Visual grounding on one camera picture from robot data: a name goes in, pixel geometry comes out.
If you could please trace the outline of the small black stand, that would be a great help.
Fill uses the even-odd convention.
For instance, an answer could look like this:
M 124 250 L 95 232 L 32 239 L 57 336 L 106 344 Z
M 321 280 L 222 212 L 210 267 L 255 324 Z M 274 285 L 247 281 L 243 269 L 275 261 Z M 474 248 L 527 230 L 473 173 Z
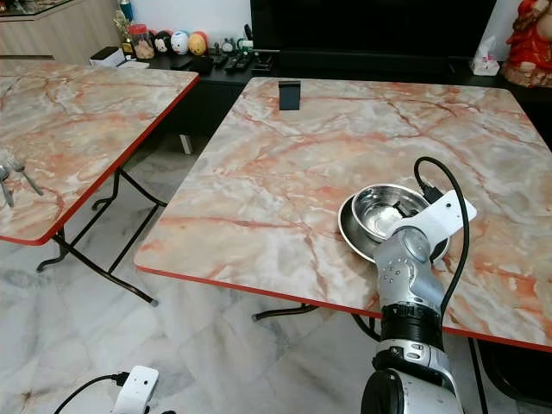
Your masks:
M 301 80 L 279 81 L 279 110 L 293 111 L 301 108 Z

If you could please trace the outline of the black remote control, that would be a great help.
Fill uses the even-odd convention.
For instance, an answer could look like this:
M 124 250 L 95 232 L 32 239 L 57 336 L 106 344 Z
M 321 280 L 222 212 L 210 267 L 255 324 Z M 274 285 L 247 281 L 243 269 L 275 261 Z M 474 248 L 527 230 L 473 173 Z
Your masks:
M 226 62 L 224 71 L 225 72 L 245 72 L 251 66 L 253 60 L 257 58 L 259 53 L 257 52 L 247 52 L 241 53 L 234 58 L 231 58 Z

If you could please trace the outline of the black white egg figure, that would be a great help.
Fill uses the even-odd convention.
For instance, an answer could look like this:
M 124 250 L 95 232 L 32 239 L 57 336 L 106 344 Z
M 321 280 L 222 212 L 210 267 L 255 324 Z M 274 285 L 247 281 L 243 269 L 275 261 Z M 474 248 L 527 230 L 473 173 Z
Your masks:
M 153 34 L 154 50 L 159 56 L 171 55 L 174 53 L 171 36 L 173 36 L 173 32 L 166 30 L 161 30 Z

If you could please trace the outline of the red seated statue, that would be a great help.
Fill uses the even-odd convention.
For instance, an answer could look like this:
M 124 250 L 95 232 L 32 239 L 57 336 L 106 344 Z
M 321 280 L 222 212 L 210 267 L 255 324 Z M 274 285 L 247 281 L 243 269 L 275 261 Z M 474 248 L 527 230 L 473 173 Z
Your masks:
M 552 0 L 521 0 L 502 75 L 514 85 L 552 88 Z

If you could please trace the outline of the light wooden cabinet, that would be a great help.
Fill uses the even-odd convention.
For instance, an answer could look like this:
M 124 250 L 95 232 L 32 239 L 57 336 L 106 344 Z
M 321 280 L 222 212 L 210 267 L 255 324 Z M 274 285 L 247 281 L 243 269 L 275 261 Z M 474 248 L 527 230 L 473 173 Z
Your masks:
M 83 0 L 33 21 L 0 20 L 3 60 L 51 59 L 84 64 L 104 47 L 119 44 L 113 15 L 116 0 Z

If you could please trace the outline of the black television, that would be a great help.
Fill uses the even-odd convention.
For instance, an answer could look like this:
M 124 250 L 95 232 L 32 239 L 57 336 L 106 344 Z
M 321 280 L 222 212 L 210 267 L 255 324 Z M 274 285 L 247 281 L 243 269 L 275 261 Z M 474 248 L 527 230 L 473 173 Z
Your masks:
M 251 0 L 261 50 L 470 58 L 497 0 Z

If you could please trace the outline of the small white box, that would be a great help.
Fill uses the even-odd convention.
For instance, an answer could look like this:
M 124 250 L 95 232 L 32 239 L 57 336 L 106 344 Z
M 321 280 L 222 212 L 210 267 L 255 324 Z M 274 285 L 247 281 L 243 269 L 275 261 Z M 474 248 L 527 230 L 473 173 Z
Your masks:
M 91 66 L 118 67 L 127 60 L 125 53 L 120 47 L 104 47 L 92 55 L 88 62 Z

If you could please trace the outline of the red lidded jar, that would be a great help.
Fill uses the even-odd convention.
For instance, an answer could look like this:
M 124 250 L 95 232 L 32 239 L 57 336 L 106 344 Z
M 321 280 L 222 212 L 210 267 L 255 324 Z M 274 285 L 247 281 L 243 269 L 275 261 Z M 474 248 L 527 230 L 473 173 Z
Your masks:
M 128 35 L 130 43 L 133 45 L 136 59 L 149 60 L 154 58 L 153 36 L 151 36 L 151 32 L 146 27 L 146 24 L 130 24 Z

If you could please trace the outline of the glass display case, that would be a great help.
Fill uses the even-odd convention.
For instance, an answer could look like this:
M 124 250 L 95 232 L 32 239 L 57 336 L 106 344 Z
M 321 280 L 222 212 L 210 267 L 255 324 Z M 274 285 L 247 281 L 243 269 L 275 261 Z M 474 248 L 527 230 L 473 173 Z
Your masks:
M 83 0 L 10 0 L 5 3 L 0 20 L 3 22 L 33 21 L 61 12 Z

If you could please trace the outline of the white tissue pack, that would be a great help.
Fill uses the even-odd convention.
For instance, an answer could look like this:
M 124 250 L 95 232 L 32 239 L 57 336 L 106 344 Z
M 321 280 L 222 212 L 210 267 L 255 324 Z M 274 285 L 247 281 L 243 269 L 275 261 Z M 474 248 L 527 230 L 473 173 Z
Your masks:
M 500 64 L 492 54 L 492 48 L 496 43 L 496 36 L 489 36 L 481 41 L 476 50 L 476 55 L 469 60 L 469 67 L 473 75 L 482 78 L 494 78 L 500 70 Z

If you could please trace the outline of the orange egg figure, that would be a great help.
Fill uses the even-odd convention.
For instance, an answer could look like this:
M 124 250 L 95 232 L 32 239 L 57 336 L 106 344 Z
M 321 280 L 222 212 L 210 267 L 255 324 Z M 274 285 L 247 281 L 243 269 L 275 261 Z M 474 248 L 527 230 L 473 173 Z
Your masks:
M 208 54 L 208 35 L 204 31 L 194 31 L 188 36 L 188 50 L 194 56 L 205 56 Z

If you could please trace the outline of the steel fork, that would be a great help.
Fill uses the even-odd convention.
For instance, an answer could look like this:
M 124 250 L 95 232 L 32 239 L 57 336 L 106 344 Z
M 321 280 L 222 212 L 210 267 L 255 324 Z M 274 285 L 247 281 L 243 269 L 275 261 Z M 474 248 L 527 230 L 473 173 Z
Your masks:
M 39 188 L 38 185 L 35 184 L 35 182 L 28 176 L 28 174 L 25 172 L 25 165 L 20 159 L 17 159 L 14 154 L 6 153 L 5 158 L 7 158 L 7 161 L 9 163 L 9 166 L 13 170 L 16 170 L 17 173 L 22 174 L 24 177 L 24 180 L 28 182 L 29 185 L 31 185 L 31 188 L 35 190 L 36 193 L 39 194 L 39 196 L 44 196 L 43 190 Z

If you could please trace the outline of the steel spoon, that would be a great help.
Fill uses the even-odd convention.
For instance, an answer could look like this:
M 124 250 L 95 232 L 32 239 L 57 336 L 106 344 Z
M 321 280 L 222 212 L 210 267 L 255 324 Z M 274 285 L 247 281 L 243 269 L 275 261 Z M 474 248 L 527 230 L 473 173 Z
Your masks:
M 10 177 L 10 172 L 7 169 L 6 166 L 1 165 L 0 166 L 0 188 L 3 189 L 3 195 L 5 203 L 9 206 L 9 208 L 13 208 L 15 206 L 15 199 L 13 198 L 12 190 L 9 189 L 7 186 L 7 183 L 5 181 L 8 180 Z

